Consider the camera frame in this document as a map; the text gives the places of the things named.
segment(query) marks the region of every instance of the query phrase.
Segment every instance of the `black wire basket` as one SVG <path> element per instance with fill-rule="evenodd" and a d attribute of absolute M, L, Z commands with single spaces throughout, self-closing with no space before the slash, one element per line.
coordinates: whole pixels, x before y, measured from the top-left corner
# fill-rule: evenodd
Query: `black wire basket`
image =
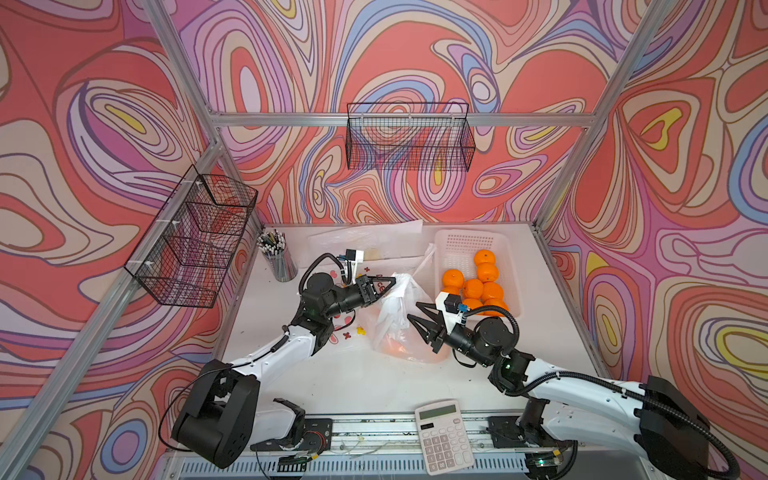
<path fill-rule="evenodd" d="M 357 102 L 346 106 L 350 170 L 469 171 L 475 138 L 465 102 Z"/>
<path fill-rule="evenodd" d="M 242 182 L 198 174 L 147 257 L 126 270 L 160 305 L 213 308 L 256 200 Z"/>

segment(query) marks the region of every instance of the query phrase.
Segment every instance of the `white plastic basket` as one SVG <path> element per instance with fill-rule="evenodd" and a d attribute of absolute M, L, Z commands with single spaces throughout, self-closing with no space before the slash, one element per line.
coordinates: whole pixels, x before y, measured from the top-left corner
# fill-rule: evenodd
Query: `white plastic basket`
<path fill-rule="evenodd" d="M 465 280 L 477 278 L 475 254 L 490 250 L 496 255 L 498 283 L 504 289 L 504 302 L 513 316 L 520 316 L 518 284 L 507 237 L 483 230 L 440 230 L 435 234 L 435 295 L 442 288 L 442 274 L 455 268 Z"/>

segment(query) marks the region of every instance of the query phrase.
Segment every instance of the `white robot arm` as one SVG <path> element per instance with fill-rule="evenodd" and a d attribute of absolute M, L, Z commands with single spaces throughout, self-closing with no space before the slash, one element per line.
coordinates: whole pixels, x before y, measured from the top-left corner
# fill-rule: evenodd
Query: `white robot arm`
<path fill-rule="evenodd" d="M 514 432 L 507 436 L 531 446 L 574 441 L 574 451 L 577 442 L 621 449 L 647 458 L 678 480 L 739 477 L 736 457 L 710 433 L 704 415 L 668 381 L 654 376 L 645 384 L 599 379 L 519 352 L 517 321 L 498 306 L 467 311 L 459 296 L 446 292 L 435 303 L 416 305 L 429 319 L 408 318 L 435 353 L 445 344 L 490 366 L 488 381 L 500 392 L 528 397 Z M 485 317 L 474 329 L 465 326 L 467 317 L 483 312 L 499 316 Z M 726 459 L 725 472 L 707 468 L 708 443 Z"/>
<path fill-rule="evenodd" d="M 346 286 L 335 285 L 327 273 L 310 276 L 326 258 L 339 267 Z M 304 411 L 284 399 L 257 406 L 260 387 L 323 348 L 333 333 L 335 315 L 366 307 L 395 285 L 390 276 L 355 277 L 360 262 L 358 250 L 347 250 L 341 257 L 324 253 L 315 260 L 299 281 L 299 309 L 290 325 L 283 327 L 284 334 L 232 363 L 206 363 L 171 438 L 219 468 L 231 465 L 248 445 L 265 440 L 276 439 L 287 449 L 297 446 L 305 433 Z M 379 282 L 388 283 L 380 292 L 375 287 Z"/>

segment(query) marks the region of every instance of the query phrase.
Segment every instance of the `colorful patterned wall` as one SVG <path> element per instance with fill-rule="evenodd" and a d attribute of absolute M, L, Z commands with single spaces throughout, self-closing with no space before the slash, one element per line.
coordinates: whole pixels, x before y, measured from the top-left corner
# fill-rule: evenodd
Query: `colorful patterned wall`
<path fill-rule="evenodd" d="M 193 0 L 170 12 L 212 108 L 449 101 L 590 112 L 645 12 L 624 2 Z M 471 170 L 350 172 L 345 128 L 222 131 L 268 223 L 528 221 L 576 129 L 479 127 Z"/>
<path fill-rule="evenodd" d="M 612 374 L 673 381 L 762 480 L 766 78 L 765 2 L 680 2 L 546 230 Z"/>
<path fill-rule="evenodd" d="M 207 145 L 140 2 L 73 3 L 0 2 L 0 441 Z M 148 476 L 251 235 L 214 309 L 136 296 L 27 479 Z"/>

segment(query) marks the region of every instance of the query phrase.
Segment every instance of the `metal grille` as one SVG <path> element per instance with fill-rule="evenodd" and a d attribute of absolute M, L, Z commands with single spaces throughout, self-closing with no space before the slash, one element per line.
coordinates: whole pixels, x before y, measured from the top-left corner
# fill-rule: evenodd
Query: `metal grille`
<path fill-rule="evenodd" d="M 362 457 L 321 455 L 306 466 L 305 472 L 298 474 L 296 472 L 278 472 L 276 457 L 264 455 L 263 453 L 259 457 L 261 466 L 270 477 L 295 477 L 297 475 L 307 477 L 362 477 L 370 475 L 371 478 L 376 478 L 379 475 L 426 475 L 424 457 L 420 453 L 399 455 L 374 454 Z M 452 473 L 471 475 L 522 473 L 527 471 L 525 453 L 493 452 L 475 453 L 475 464 L 472 467 Z M 241 455 L 232 465 L 224 469 L 217 468 L 203 458 L 185 458 L 179 476 L 180 478 L 253 478 L 259 475 L 261 475 L 261 471 L 259 470 L 256 458 Z"/>
<path fill-rule="evenodd" d="M 257 192 L 224 175 L 197 175 L 134 278 L 161 305 L 212 308 Z"/>
<path fill-rule="evenodd" d="M 468 171 L 475 154 L 468 109 L 461 102 L 347 104 L 347 167 Z"/>

